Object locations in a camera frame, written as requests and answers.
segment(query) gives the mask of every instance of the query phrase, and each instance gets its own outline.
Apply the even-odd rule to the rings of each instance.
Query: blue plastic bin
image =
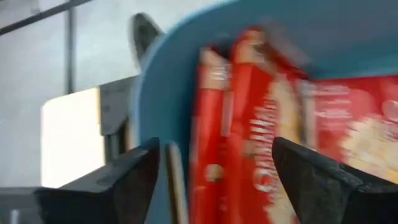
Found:
[[[133,94],[138,143],[160,137],[178,144],[187,178],[191,115],[202,46],[231,46],[244,29],[276,21],[309,56],[312,78],[398,73],[398,1],[229,1],[188,17],[149,49]],[[161,163],[148,223],[169,223]]]

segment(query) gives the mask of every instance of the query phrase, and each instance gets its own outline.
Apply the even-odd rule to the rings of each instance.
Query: gray wall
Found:
[[[77,90],[139,73],[127,38],[127,22],[134,13],[150,14],[167,31],[215,1],[94,0],[78,6]],[[45,10],[62,2],[39,0],[39,6]],[[0,27],[29,17],[34,4],[0,1]],[[58,14],[0,36],[1,187],[40,184],[40,108],[65,92],[64,18]]]

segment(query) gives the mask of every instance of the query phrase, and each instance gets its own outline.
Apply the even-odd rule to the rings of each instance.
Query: metal bar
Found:
[[[0,35],[7,34],[7,33],[12,32],[14,30],[17,30],[17,29],[20,29],[22,27],[25,27],[25,26],[28,26],[30,24],[33,24],[33,23],[35,23],[37,21],[41,21],[42,19],[46,19],[46,18],[48,18],[50,16],[54,16],[54,15],[56,15],[58,13],[65,12],[65,11],[67,11],[67,10],[73,8],[73,7],[79,6],[79,5],[84,4],[86,2],[89,2],[89,1],[92,1],[92,0],[74,0],[74,1],[65,2],[65,3],[63,3],[61,5],[58,5],[58,6],[55,6],[55,7],[51,8],[51,9],[48,9],[48,10],[43,11],[43,12],[40,12],[40,13],[34,15],[34,16],[30,16],[30,17],[28,17],[26,19],[23,19],[21,21],[18,21],[18,22],[15,22],[13,24],[10,24],[8,26],[0,28]]]
[[[70,5],[73,5],[75,0],[69,0]],[[76,38],[76,15],[75,8],[70,7],[66,19],[66,94],[71,94],[75,91],[75,38]]]

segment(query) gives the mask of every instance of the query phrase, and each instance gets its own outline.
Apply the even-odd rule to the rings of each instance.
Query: food package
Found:
[[[190,223],[222,222],[225,210],[223,161],[231,94],[229,62],[211,48],[200,55],[190,160]]]
[[[304,83],[306,143],[398,184],[397,90],[397,76]]]
[[[272,160],[272,141],[300,144],[294,68],[257,28],[247,30],[232,52],[233,112],[225,167],[226,223],[296,223]]]

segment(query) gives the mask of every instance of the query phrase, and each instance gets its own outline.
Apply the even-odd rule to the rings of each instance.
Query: machine part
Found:
[[[60,189],[0,188],[0,222],[143,224],[157,181],[159,147],[159,139],[151,139]]]
[[[99,86],[101,134],[104,136],[106,162],[126,151],[127,103],[134,80],[135,77],[129,77]]]
[[[130,49],[135,55],[137,61],[141,64],[142,57],[148,47],[163,31],[159,26],[145,13],[137,13],[131,17],[130,21]]]
[[[284,138],[272,158],[301,224],[397,223],[398,185]]]

